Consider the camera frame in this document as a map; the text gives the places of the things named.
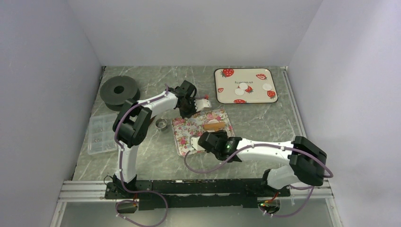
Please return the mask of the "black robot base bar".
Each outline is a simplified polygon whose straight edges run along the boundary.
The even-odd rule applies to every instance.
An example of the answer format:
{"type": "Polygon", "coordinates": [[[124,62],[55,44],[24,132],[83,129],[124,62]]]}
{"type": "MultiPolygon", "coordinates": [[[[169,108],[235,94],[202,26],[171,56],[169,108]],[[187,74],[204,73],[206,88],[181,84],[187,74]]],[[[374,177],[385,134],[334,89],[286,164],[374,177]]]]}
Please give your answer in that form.
{"type": "Polygon", "coordinates": [[[137,199],[139,210],[161,208],[228,207],[257,208],[272,197],[289,197],[287,186],[268,187],[259,178],[201,180],[137,180],[125,191],[114,182],[106,184],[105,199],[137,199]]]}

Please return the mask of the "wooden rolling pin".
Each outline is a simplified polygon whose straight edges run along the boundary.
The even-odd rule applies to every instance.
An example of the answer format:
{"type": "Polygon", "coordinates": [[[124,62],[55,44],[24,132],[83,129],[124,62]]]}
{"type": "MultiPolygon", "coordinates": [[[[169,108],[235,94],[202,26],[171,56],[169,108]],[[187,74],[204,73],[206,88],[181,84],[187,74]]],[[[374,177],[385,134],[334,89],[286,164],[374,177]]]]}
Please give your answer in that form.
{"type": "Polygon", "coordinates": [[[224,122],[208,123],[204,124],[203,128],[206,131],[219,131],[225,128],[225,123],[224,122]]]}

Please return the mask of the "floral print tray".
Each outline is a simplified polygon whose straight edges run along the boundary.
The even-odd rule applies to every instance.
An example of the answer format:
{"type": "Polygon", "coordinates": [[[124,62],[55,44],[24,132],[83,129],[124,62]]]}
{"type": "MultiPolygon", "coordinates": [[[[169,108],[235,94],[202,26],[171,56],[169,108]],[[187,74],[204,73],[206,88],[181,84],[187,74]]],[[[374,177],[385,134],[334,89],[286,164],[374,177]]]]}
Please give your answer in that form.
{"type": "Polygon", "coordinates": [[[223,108],[197,113],[189,119],[178,117],[172,120],[173,134],[178,155],[184,157],[185,154],[194,155],[205,152],[196,152],[190,145],[190,137],[201,136],[205,132],[203,125],[208,124],[208,121],[212,119],[225,123],[225,128],[223,130],[227,132],[229,137],[235,135],[229,117],[223,108]]]}

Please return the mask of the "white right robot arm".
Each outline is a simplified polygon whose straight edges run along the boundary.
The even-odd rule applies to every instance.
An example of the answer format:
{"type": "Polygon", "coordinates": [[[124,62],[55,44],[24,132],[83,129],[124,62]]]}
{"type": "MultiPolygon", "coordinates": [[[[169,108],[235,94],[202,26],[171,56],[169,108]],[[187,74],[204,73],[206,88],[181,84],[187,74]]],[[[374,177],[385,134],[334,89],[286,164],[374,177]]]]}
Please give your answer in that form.
{"type": "Polygon", "coordinates": [[[268,169],[262,178],[261,192],[266,196],[298,182],[322,186],[326,178],[327,154],[303,136],[285,142],[262,142],[229,137],[227,132],[220,130],[191,137],[190,144],[195,150],[212,153],[226,163],[267,161],[278,164],[278,168],[268,169]]]}

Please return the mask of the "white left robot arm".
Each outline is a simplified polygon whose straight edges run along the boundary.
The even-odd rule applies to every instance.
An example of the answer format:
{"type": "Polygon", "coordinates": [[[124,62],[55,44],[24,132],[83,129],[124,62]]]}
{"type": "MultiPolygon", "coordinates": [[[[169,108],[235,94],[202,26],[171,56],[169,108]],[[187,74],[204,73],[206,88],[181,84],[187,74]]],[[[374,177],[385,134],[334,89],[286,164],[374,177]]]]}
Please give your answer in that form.
{"type": "Polygon", "coordinates": [[[119,159],[113,175],[117,192],[125,199],[136,192],[136,161],[140,144],[146,138],[151,120],[166,111],[179,109],[182,118],[189,118],[199,111],[195,107],[197,88],[189,81],[152,98],[134,101],[127,99],[113,124],[114,140],[118,145],[119,159]]]}

